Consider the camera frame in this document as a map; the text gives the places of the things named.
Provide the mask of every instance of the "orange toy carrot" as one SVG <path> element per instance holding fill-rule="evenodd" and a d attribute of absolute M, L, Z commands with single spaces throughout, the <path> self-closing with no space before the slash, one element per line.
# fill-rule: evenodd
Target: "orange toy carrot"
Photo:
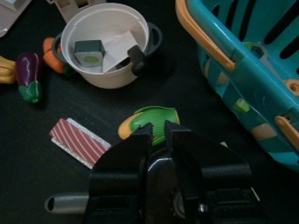
<path fill-rule="evenodd" d="M 65 68 L 66 63 L 62 62 L 61 60 L 58 60 L 58 58 L 54 56 L 53 41 L 54 41 L 54 38 L 47 38 L 43 41 L 43 53 L 45 53 L 43 60 L 58 74 L 63 74 L 63 68 Z"/>

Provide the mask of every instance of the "green toy vegetable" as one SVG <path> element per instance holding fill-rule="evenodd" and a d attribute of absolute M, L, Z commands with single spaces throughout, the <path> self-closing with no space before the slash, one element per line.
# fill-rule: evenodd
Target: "green toy vegetable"
<path fill-rule="evenodd" d="M 121 124 L 118 134 L 122 139 L 126 139 L 141 127 L 151 123 L 154 125 L 154 145 L 158 145 L 165 141 L 166 120 L 181 123 L 175 108 L 159 106 L 141 108 Z"/>

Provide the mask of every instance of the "yellow toy banana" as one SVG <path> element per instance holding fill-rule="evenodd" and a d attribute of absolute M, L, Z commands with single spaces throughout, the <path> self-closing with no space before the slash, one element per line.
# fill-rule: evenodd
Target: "yellow toy banana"
<path fill-rule="evenodd" d="M 15 80 L 15 62 L 0 56 L 0 83 L 13 84 Z"/>

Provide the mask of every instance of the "pot handle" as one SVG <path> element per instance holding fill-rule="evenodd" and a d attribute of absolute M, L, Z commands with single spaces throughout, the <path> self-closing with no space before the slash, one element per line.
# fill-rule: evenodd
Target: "pot handle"
<path fill-rule="evenodd" d="M 62 33 L 57 36 L 57 38 L 53 41 L 51 51 L 53 51 L 53 54 L 54 54 L 54 56 L 57 57 L 58 60 L 61 60 L 65 63 L 69 63 L 67 60 L 63 57 L 62 52 L 58 52 L 61 43 L 62 43 Z"/>
<path fill-rule="evenodd" d="M 162 33 L 162 30 L 155 24 L 147 22 L 147 26 L 150 31 L 150 38 L 149 38 L 149 44 L 147 44 L 147 50 L 146 50 L 145 56 L 151 57 L 151 55 L 155 53 L 155 51 L 158 50 L 158 48 L 161 47 L 163 43 L 165 35 Z"/>

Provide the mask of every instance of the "toy food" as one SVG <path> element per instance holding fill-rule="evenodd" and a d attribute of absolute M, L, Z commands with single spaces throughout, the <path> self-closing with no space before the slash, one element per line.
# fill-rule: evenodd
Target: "toy food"
<path fill-rule="evenodd" d="M 43 57 L 37 53 L 23 53 L 15 61 L 19 92 L 26 101 L 37 103 L 43 96 L 42 74 Z"/>
<path fill-rule="evenodd" d="M 65 73 L 63 68 L 66 63 L 58 60 L 58 58 L 53 54 L 53 42 L 54 42 L 54 38 L 47 38 L 43 41 L 43 53 L 45 53 L 43 60 L 58 74 L 63 74 Z"/>
<path fill-rule="evenodd" d="M 154 125 L 154 145 L 165 141 L 165 121 L 181 123 L 175 108 L 150 106 L 141 108 L 119 126 L 118 134 L 122 139 L 130 135 L 147 123 Z"/>
<path fill-rule="evenodd" d="M 0 56 L 0 83 L 13 84 L 15 82 L 15 62 Z"/>

